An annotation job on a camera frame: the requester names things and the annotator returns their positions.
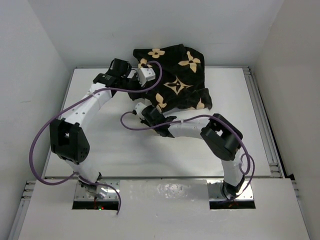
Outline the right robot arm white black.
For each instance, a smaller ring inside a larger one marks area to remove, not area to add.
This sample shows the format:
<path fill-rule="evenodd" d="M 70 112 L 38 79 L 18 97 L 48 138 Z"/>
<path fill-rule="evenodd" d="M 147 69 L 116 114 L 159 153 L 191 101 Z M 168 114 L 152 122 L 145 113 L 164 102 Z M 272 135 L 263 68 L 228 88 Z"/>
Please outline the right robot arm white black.
<path fill-rule="evenodd" d="M 143 103 L 137 103 L 134 110 L 141 123 L 154 127 L 155 132 L 162 137 L 204 140 L 212 153 L 221 160 L 224 172 L 222 194 L 228 199 L 236 197 L 245 180 L 237 154 L 241 148 L 238 138 L 241 140 L 243 135 L 222 115 L 215 113 L 215 119 L 186 121 L 178 120 L 176 116 L 165 117 L 156 107 Z"/>

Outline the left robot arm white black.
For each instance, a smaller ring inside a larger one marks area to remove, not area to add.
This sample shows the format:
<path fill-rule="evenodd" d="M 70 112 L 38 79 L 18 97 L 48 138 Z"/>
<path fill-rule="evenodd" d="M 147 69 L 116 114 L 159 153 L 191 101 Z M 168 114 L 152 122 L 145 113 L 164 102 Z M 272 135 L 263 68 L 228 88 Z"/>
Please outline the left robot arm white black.
<path fill-rule="evenodd" d="M 101 174 L 88 159 L 90 144 L 85 134 L 86 128 L 102 106 L 115 95 L 114 88 L 129 88 L 127 83 L 131 71 L 132 66 L 128 61 L 115 58 L 107 72 L 95 77 L 80 104 L 72 106 L 70 114 L 56 118 L 49 124 L 51 151 L 87 184 L 96 183 Z"/>

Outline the black pillowcase with beige flowers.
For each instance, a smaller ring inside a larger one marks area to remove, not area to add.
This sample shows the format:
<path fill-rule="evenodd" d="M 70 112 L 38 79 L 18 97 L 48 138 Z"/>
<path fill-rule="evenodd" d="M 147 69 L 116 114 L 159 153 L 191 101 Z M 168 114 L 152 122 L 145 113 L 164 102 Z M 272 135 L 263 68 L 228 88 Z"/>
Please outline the black pillowcase with beige flowers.
<path fill-rule="evenodd" d="M 133 56 L 138 61 L 139 69 L 152 68 L 156 78 L 160 69 L 150 62 L 158 62 L 162 77 L 155 88 L 143 93 L 130 93 L 131 100 L 147 100 L 161 113 L 172 109 L 212 109 L 212 98 L 205 87 L 205 58 L 201 52 L 178 44 L 164 48 L 134 49 Z"/>

